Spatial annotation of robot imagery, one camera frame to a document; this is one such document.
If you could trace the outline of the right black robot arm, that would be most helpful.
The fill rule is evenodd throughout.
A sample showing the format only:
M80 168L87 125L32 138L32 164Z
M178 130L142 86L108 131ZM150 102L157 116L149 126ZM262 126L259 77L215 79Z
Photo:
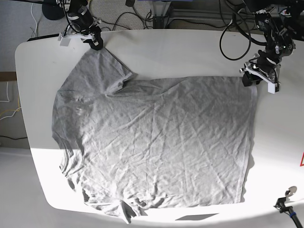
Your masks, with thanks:
M67 27L58 36L60 46L67 47L72 38L80 38L93 50L101 50L104 42L98 20L88 9L86 0L57 0L56 4L63 9Z

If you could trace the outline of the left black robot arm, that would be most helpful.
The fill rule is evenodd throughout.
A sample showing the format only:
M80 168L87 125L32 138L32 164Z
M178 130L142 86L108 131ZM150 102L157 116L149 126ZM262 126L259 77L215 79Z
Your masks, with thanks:
M243 85L267 83L267 90L275 94L280 89L279 73L283 57L295 50L293 34L296 29L288 25L287 19L296 19L303 11L301 0L245 0L244 4L255 16L255 25L266 39L265 49L259 50L240 69Z

